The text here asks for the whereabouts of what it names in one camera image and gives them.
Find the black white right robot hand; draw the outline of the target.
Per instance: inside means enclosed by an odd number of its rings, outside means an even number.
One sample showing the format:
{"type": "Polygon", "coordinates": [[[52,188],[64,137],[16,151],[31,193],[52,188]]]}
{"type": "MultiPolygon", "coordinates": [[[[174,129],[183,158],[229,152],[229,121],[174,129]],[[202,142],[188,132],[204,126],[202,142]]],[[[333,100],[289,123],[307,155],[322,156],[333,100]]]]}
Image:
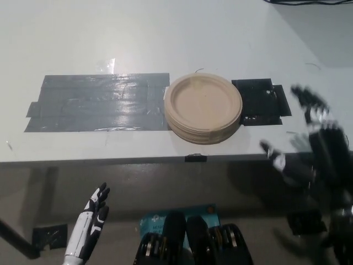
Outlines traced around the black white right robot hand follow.
{"type": "Polygon", "coordinates": [[[289,159],[266,141],[261,141],[267,159],[283,179],[294,187],[305,187],[323,180],[330,188],[352,187],[352,161],[346,135],[333,117],[330,107],[309,87],[291,86],[304,112],[308,142],[314,165],[306,166],[289,159]]]}

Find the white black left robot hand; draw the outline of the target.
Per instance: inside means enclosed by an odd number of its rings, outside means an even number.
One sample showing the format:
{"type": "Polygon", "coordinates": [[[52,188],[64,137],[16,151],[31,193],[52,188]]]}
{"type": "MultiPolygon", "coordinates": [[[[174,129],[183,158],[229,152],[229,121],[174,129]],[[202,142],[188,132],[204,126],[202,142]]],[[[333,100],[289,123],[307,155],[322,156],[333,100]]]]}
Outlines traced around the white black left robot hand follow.
{"type": "Polygon", "coordinates": [[[86,264],[90,259],[109,213],[105,202],[109,193],[110,188],[104,182],[89,198],[78,215],[66,247],[63,264],[86,264]]]}

